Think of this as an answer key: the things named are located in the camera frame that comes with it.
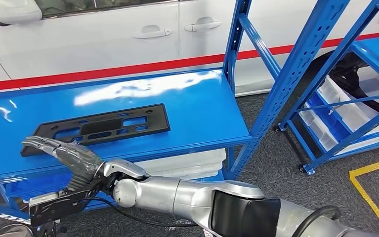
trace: black plastic part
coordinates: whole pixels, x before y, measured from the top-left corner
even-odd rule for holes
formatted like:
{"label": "black plastic part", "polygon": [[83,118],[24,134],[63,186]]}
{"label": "black plastic part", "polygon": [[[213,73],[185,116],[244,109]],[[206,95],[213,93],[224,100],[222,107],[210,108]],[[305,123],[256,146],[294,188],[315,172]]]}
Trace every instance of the black plastic part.
{"label": "black plastic part", "polygon": [[77,192],[29,207],[31,226],[38,227],[82,212],[90,202],[82,200],[84,198],[94,198],[99,191],[105,188],[105,182],[106,178],[95,178],[90,184]]}
{"label": "black plastic part", "polygon": [[215,191],[211,229],[223,237],[275,237],[279,198],[247,199]]}
{"label": "black plastic part", "polygon": [[[58,137],[64,131],[77,131]],[[103,114],[42,123],[34,135],[87,146],[116,140],[170,131],[164,104],[118,110]],[[24,147],[23,157],[42,154],[33,147]]]}

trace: car body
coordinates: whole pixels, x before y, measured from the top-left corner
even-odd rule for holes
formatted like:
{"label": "car body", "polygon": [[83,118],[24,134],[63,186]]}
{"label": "car body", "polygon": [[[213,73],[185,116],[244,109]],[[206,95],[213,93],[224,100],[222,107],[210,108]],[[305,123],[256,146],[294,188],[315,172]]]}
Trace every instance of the car body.
{"label": "car body", "polygon": [[[0,90],[219,67],[235,3],[106,0],[98,8],[68,10],[61,2],[74,8],[71,2],[85,0],[36,1],[41,20],[0,26]],[[333,50],[369,1],[350,1],[317,56]],[[253,1],[249,18],[281,66],[315,3]],[[379,37],[379,13],[361,35],[373,37]],[[267,92],[273,82],[244,36],[236,94]]]}

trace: white container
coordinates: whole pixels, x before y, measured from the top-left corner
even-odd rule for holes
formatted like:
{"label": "white container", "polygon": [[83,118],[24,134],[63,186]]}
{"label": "white container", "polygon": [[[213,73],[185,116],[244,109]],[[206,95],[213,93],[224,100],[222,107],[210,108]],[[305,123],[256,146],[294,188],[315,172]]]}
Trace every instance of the white container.
{"label": "white container", "polygon": [[[368,96],[379,95],[379,75],[373,69],[369,67],[362,68],[358,71],[358,76],[360,78],[360,86]],[[350,95],[344,92],[329,76],[326,77],[325,82],[317,89],[317,92],[328,104],[351,100]],[[352,132],[378,114],[377,111],[374,111],[362,102],[342,105],[335,108],[335,110]],[[379,126],[367,134],[375,132],[379,132]]]}
{"label": "white container", "polygon": [[135,164],[153,176],[200,179],[218,174],[226,159],[225,149],[146,160]]}
{"label": "white container", "polygon": [[[305,103],[304,106],[306,108],[310,108],[310,106]],[[313,133],[316,135],[316,137],[319,139],[319,143],[323,146],[323,148],[328,151],[331,148],[333,148],[336,144],[338,144],[337,140],[334,138],[334,136],[331,134],[328,127],[323,123],[323,121],[317,116],[316,113],[312,110],[307,111],[301,111],[299,112],[300,118],[304,121],[304,123],[310,127],[310,129],[313,131]],[[379,126],[373,129],[372,132],[378,131]],[[347,146],[343,150],[336,153],[336,155],[340,155],[346,152],[350,152],[353,150],[357,150],[372,144],[375,144],[379,142],[379,137],[375,137],[366,141],[362,141],[359,143],[352,143],[351,145]]]}

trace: plastic bin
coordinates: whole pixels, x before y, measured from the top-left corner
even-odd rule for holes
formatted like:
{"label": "plastic bin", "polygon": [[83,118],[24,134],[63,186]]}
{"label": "plastic bin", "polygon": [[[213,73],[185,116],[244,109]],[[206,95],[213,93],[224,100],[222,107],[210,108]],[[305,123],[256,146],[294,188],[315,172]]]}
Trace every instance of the plastic bin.
{"label": "plastic bin", "polygon": [[[306,108],[310,108],[308,103],[305,103],[304,106]],[[299,112],[299,115],[300,119],[303,121],[304,125],[307,127],[309,132],[312,133],[312,138],[315,140],[315,142],[323,152],[330,150],[336,144],[338,144],[338,141],[332,135],[331,130],[329,130],[326,124],[319,118],[319,116],[313,110],[301,111]],[[350,144],[343,150],[336,153],[336,155],[351,152],[378,143],[379,126],[375,129],[378,130],[378,132],[373,132],[371,134],[367,133],[361,139],[358,139],[356,142]]]}
{"label": "plastic bin", "polygon": [[[363,70],[360,69],[358,75],[360,77],[360,86],[368,96],[379,95],[379,75],[374,70],[371,68],[364,68]],[[351,100],[350,96],[345,93],[329,76],[326,77],[325,82],[322,84],[322,86],[317,89],[317,94],[318,97],[322,99],[322,102],[324,104]],[[310,105],[316,103],[316,95],[313,95],[312,98],[308,101]],[[316,113],[323,121],[326,122],[328,119],[327,111],[316,110]],[[354,104],[342,105],[335,108],[333,112],[333,119],[337,118],[338,121],[344,125],[346,130],[354,132],[377,114],[377,111],[374,111],[362,102],[358,102]],[[333,129],[332,124],[333,122],[327,123],[331,131]],[[379,132],[379,126],[367,134],[376,132]],[[343,135],[345,135],[345,133],[337,131],[334,135],[336,137],[340,135],[339,138],[341,138]]]}

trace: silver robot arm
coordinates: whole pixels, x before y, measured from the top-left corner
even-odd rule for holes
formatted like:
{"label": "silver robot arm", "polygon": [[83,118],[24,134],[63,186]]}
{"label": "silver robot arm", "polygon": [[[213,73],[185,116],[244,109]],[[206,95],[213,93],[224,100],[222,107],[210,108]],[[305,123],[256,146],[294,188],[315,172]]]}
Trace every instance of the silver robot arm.
{"label": "silver robot arm", "polygon": [[83,211],[90,199],[104,191],[121,207],[171,213],[218,237],[379,236],[321,216],[324,213],[319,214],[319,209],[312,211],[279,198],[266,198],[260,188],[251,184],[150,176],[132,162],[123,159],[103,162],[81,145],[38,136],[28,137],[23,144],[54,156],[73,172],[65,190],[30,200],[29,214],[34,227]]}
{"label": "silver robot arm", "polygon": [[[123,161],[107,162],[105,174]],[[265,198],[257,186],[238,182],[197,182],[148,176],[139,166],[128,162],[127,175],[148,177],[144,181],[122,179],[115,184],[113,197],[121,207],[136,206],[171,213],[191,220],[215,236],[258,236],[272,234],[272,219],[277,221],[273,236],[291,237],[300,223],[313,211],[277,198]],[[321,216],[301,234],[304,237],[357,237],[378,235],[356,231]]]}

